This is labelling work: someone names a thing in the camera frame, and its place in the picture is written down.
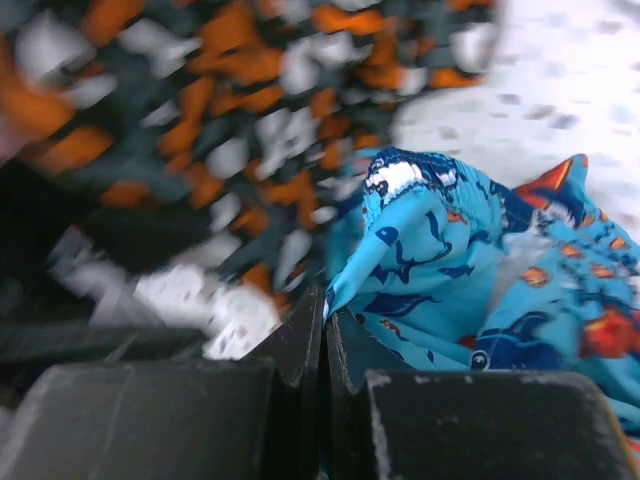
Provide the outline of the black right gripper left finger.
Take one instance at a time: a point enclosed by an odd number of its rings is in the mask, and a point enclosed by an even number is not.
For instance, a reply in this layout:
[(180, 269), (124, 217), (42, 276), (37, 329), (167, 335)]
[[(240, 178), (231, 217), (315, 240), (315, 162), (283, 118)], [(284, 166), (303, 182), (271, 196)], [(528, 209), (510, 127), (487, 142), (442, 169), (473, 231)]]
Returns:
[(5, 479), (312, 479), (323, 295), (310, 289), (247, 357), (194, 330), (3, 325)]

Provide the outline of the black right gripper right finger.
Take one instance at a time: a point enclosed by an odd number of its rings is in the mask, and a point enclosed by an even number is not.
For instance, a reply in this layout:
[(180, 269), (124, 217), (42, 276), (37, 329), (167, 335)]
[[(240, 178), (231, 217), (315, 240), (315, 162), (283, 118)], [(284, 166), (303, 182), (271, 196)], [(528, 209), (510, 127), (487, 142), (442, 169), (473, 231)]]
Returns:
[(632, 479), (606, 401), (567, 372), (407, 367), (346, 310), (325, 330), (333, 479)]

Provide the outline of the blue shark print shorts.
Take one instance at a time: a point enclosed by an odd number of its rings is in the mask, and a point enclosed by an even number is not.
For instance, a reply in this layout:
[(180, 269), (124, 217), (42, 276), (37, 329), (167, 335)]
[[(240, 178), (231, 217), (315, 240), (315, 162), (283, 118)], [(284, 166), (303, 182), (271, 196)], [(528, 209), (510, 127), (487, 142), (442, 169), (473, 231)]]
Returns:
[(587, 195), (586, 156), (513, 189), (442, 153), (361, 157), (325, 313), (418, 370), (581, 373), (637, 450), (639, 247)]

